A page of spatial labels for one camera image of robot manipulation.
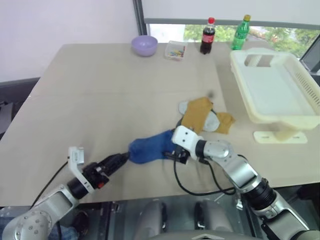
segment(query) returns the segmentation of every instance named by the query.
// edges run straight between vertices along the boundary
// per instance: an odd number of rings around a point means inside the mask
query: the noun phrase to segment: red bottle cap
[[[214,17],[209,17],[208,23],[209,24],[213,24],[214,22],[215,22],[215,18]]]

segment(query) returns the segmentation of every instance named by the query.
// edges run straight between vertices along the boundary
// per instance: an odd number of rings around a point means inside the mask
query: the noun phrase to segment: beige table
[[[252,46],[264,42],[251,42]],[[304,145],[261,145],[230,71],[229,46],[215,43],[202,55],[190,43],[182,62],[163,58],[164,44],[148,58],[134,55],[125,44],[64,46],[30,94],[0,142],[0,205],[30,205],[54,172],[67,160],[69,146],[82,146],[86,162],[97,162],[128,150],[136,138],[173,128],[181,115],[178,103],[214,92],[214,109],[230,112],[236,123],[225,139],[245,155],[274,187],[320,180],[319,128],[306,132]],[[230,184],[220,168],[223,187]],[[216,190],[209,169],[192,160],[178,165],[181,182],[190,190]],[[48,188],[70,180],[64,169]],[[153,198],[184,194],[173,175],[171,160],[144,165],[128,162],[110,182],[83,202]]]

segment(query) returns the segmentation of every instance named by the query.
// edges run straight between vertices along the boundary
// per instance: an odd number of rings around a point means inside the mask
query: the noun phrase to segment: purple bowl
[[[131,41],[133,51],[143,57],[149,57],[156,53],[158,40],[153,36],[137,36]]]

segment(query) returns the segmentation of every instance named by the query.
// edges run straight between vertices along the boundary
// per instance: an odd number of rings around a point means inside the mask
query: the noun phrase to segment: white wall
[[[132,0],[0,0],[0,82],[40,77],[63,44],[137,35]]]
[[[320,0],[142,0],[144,18],[241,20],[320,25]]]

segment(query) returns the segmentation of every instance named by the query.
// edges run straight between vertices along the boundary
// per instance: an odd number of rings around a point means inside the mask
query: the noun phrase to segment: green plastic bottle
[[[245,15],[242,23],[236,28],[233,43],[231,45],[232,50],[240,50],[246,41],[246,37],[249,33],[249,21],[251,16]]]

